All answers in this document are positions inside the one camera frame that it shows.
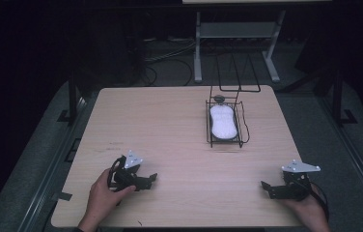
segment wrist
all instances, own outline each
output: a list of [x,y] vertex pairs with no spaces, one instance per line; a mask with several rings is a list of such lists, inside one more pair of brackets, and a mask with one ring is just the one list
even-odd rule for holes
[[85,214],[85,216],[80,220],[78,228],[83,232],[94,232],[97,231],[98,225],[98,221]]

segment gray carpet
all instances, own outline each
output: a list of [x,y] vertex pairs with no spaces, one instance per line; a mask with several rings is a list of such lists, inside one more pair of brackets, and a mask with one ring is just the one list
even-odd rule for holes
[[[151,57],[155,57],[158,54],[166,54],[178,45],[150,43],[148,48],[151,51]],[[254,45],[252,48],[234,47],[224,51],[226,53],[219,57],[229,60],[230,52],[233,51],[237,58],[238,68],[242,70],[245,63],[243,61],[249,54],[255,67],[254,72],[261,84],[270,85],[274,89],[287,86],[305,75],[293,67],[302,44],[280,43],[275,50],[273,60],[282,80],[280,83],[272,83],[260,53],[264,46],[263,43],[259,43],[255,44],[256,48]],[[150,64],[147,76],[135,86],[144,86],[155,78],[156,81],[152,86],[181,86],[191,77],[192,62],[192,54],[189,53],[172,57],[168,61]],[[204,81],[201,85],[211,84],[210,77],[216,74],[214,62],[213,51],[205,52]],[[196,84],[191,80],[188,85]],[[310,177],[324,189],[328,196],[331,228],[333,231],[363,231],[362,179],[351,161],[349,149],[339,134],[340,129],[334,126],[325,110],[330,95],[323,99],[315,97],[312,94],[314,86],[315,82],[310,82],[290,94],[277,94],[277,99],[303,161],[321,167],[321,172],[313,173]],[[347,84],[344,86],[343,107],[351,110],[358,124],[345,125],[342,131],[348,134],[363,159],[363,106],[354,91]],[[70,163],[64,161],[65,155],[69,152],[74,139],[82,136],[97,96],[98,91],[86,99],[86,104],[82,105],[80,117],[75,125],[68,127],[68,123],[57,122],[61,111],[68,109],[68,86],[65,84],[61,87],[44,113],[18,165],[0,194],[0,231],[17,231],[21,222],[26,221],[24,218],[29,218],[32,223],[28,223],[30,226],[21,231],[70,231],[54,228],[49,223],[49,217],[55,204],[54,194],[62,189],[70,169]],[[54,170],[54,174],[46,175],[50,170]],[[38,187],[45,176],[50,177],[49,188],[38,192]],[[25,217],[33,200],[40,202],[38,214],[34,217]],[[101,230],[113,231],[107,228],[101,228]],[[300,227],[267,228],[266,231],[306,230]]]

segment wire rack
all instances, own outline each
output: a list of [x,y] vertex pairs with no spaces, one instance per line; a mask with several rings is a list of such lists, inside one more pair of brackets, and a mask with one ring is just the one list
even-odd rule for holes
[[[209,92],[209,100],[206,101],[206,118],[207,118],[207,142],[210,144],[211,148],[213,144],[238,144],[238,146],[241,148],[244,143],[247,143],[250,140],[250,131],[248,129],[248,126],[245,122],[244,117],[244,105],[242,101],[237,102],[238,95],[240,92],[254,92],[258,93],[261,92],[259,80],[254,72],[254,65],[251,61],[251,57],[247,54],[245,59],[245,64],[243,68],[243,72],[241,77],[238,75],[237,72],[237,63],[235,56],[231,54],[230,60],[229,60],[229,67],[233,68],[233,73],[235,74],[236,79],[236,89],[229,89],[229,88],[223,88],[222,85],[222,76],[220,71],[220,62],[218,57],[215,57],[215,65],[216,65],[216,71],[217,71],[217,79],[218,79],[218,86],[219,90],[221,92],[230,92],[235,93],[234,96],[231,97],[225,97],[221,95],[213,95],[212,87],[213,87],[213,79],[211,81],[211,87]],[[256,89],[255,90],[244,90],[241,86],[241,83],[243,82],[243,79],[245,77],[245,71],[247,67],[251,68],[251,73],[253,73],[254,79],[256,81]],[[222,139],[216,137],[212,132],[212,126],[213,121],[211,119],[210,110],[215,105],[227,105],[233,109],[234,112],[234,124],[237,130],[237,135],[234,138],[231,139]]]

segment table leg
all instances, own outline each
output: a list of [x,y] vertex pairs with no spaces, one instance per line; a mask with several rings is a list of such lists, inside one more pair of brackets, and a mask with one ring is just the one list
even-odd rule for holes
[[280,35],[281,25],[284,20],[286,11],[281,11],[278,15],[278,19],[275,23],[274,31],[271,37],[271,43],[267,51],[263,51],[263,58],[266,64],[266,68],[268,69],[269,75],[271,76],[272,82],[279,82],[280,77],[278,76],[277,71],[275,70],[274,63],[271,60],[272,52],[274,51],[275,45],[277,44],[278,36]]

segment white object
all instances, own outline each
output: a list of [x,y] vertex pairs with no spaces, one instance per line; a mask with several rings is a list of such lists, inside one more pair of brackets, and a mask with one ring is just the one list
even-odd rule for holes
[[321,171],[319,166],[313,166],[302,161],[293,160],[287,166],[282,166],[283,171],[288,171],[292,173],[297,172],[313,172],[313,171]]
[[229,105],[214,105],[209,114],[212,119],[211,133],[219,139],[233,139],[237,136],[234,111]]
[[130,167],[136,166],[142,163],[142,161],[142,158],[138,157],[135,153],[129,150],[126,156],[125,168],[128,169]]

